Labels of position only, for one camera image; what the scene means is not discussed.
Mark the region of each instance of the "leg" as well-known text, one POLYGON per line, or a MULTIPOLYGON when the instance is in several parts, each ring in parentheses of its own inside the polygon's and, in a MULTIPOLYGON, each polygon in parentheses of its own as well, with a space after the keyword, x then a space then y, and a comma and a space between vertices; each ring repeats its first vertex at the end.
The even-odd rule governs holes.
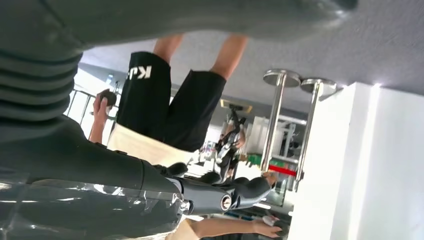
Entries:
POLYGON ((172 55, 174 55, 175 50, 177 50, 177 48, 180 46, 182 40, 182 34, 160 38, 157 40, 156 45, 154 46, 153 53, 161 57, 169 64, 172 55))
POLYGON ((246 44, 245 36, 231 35, 210 71, 188 74, 169 106, 165 143, 190 152, 203 145, 212 114, 246 44))
POLYGON ((244 35, 230 35, 222 45, 215 64, 210 71, 228 80, 237 65, 239 65, 247 43, 248 38, 244 35))
POLYGON ((116 122, 139 134, 162 141, 171 97, 169 62, 182 35, 161 38, 153 53, 131 54, 116 122))

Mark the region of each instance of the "black shorts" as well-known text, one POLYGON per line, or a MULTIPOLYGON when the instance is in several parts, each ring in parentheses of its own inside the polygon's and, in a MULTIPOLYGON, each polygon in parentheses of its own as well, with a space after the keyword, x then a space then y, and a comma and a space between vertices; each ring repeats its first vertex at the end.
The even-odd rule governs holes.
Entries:
POLYGON ((171 98, 171 67, 150 52, 131 54, 116 122, 141 135, 194 152, 205 141, 226 80, 210 71, 190 71, 171 98))

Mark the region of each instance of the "knee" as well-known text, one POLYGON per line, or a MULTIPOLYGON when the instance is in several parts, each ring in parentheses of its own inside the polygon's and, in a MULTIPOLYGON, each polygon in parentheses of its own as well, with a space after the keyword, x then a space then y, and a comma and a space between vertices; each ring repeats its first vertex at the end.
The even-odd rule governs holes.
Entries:
POLYGON ((153 54, 155 54, 156 56, 160 57, 161 59, 163 59, 168 64, 170 64, 171 57, 173 55, 172 52, 167 51, 166 49, 155 49, 153 51, 153 54))
POLYGON ((224 65, 219 64, 219 63, 215 63, 215 65, 213 65, 213 67, 210 69, 210 71, 212 73, 216 73, 216 74, 220 75, 225 80, 228 80, 230 78, 231 74, 233 73, 233 70, 230 67, 224 66, 224 65))

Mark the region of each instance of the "wall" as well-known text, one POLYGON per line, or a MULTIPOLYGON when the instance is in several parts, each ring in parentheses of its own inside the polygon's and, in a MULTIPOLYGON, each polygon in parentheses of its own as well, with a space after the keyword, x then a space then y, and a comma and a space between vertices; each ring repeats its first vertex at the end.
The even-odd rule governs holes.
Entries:
POLYGON ((289 240, 424 239, 424 97, 356 83, 317 106, 289 240))

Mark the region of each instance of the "red stripe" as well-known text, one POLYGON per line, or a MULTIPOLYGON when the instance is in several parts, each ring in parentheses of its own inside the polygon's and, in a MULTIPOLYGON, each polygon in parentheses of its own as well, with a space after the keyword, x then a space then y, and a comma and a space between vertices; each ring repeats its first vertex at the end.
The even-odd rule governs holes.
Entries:
POLYGON ((282 174, 290 175, 290 176, 296 176, 296 172, 287 168, 282 168, 279 166, 269 165, 269 170, 276 171, 282 174))

